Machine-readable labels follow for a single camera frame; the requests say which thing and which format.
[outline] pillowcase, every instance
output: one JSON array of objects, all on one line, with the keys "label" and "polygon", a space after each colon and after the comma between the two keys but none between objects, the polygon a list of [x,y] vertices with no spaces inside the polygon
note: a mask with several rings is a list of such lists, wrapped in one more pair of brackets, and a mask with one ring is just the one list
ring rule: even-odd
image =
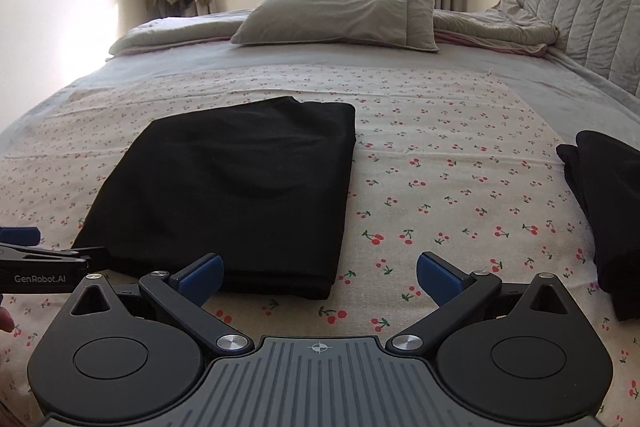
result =
[{"label": "pillowcase", "polygon": [[437,52],[434,0],[262,0],[232,44],[351,42]]}]

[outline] blue gripper pad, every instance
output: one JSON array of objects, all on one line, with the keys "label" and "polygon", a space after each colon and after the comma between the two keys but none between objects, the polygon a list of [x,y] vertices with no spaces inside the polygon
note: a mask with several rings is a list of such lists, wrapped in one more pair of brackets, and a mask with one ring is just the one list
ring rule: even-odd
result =
[{"label": "blue gripper pad", "polygon": [[209,253],[169,278],[169,286],[197,306],[220,289],[225,274],[222,257]]},{"label": "blue gripper pad", "polygon": [[0,243],[36,247],[40,243],[40,230],[36,227],[0,227]]},{"label": "blue gripper pad", "polygon": [[418,284],[438,306],[449,302],[465,289],[468,274],[447,263],[433,252],[422,252],[415,267]]}]

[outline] comforter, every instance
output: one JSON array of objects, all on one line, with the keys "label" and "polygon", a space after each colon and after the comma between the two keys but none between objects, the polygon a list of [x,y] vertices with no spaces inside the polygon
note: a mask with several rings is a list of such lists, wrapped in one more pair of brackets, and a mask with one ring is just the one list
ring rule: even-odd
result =
[{"label": "comforter", "polygon": [[[152,120],[283,95],[356,108],[338,277],[322,303],[215,295],[208,311],[255,340],[263,334],[376,334],[384,342],[436,307],[415,278],[421,251],[432,250],[467,272],[491,270],[506,282],[553,272],[614,361],[601,421],[632,420],[639,403],[640,328],[615,322],[596,283],[593,238],[555,154],[561,139],[492,74],[257,66],[78,89],[2,159],[0,219],[40,227],[44,247],[69,247],[101,183]],[[0,396],[28,425],[40,412],[26,360],[63,301],[5,296],[17,326],[4,344]]]}]

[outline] black garment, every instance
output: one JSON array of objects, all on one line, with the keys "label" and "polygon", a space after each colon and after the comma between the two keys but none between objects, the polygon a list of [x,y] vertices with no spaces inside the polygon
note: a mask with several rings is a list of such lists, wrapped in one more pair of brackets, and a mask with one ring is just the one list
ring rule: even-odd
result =
[{"label": "black garment", "polygon": [[575,140],[556,152],[593,230],[598,285],[618,320],[640,318],[640,151],[595,131]]},{"label": "black garment", "polygon": [[273,98],[152,122],[98,192],[75,248],[134,277],[206,253],[222,291],[326,299],[348,194],[355,109]]}]

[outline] round black disc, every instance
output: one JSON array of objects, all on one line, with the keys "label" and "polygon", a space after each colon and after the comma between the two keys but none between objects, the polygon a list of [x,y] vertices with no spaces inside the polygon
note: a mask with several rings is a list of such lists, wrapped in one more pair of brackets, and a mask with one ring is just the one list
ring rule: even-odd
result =
[{"label": "round black disc", "polygon": [[560,425],[592,414],[607,392],[610,361],[562,316],[532,313],[462,328],[440,346],[438,373],[460,402],[504,423]]},{"label": "round black disc", "polygon": [[[523,353],[532,353],[533,356],[523,356]],[[566,363],[561,347],[538,337],[505,339],[494,346],[491,356],[501,370],[519,378],[551,377]]]},{"label": "round black disc", "polygon": [[50,328],[33,353],[29,381],[44,412],[86,423],[132,421],[175,403],[200,377],[200,348],[183,331],[143,319],[101,324],[95,315],[92,330]]},{"label": "round black disc", "polygon": [[148,357],[144,344],[123,337],[108,337],[84,344],[76,351],[74,365],[86,377],[115,380],[138,371]]}]

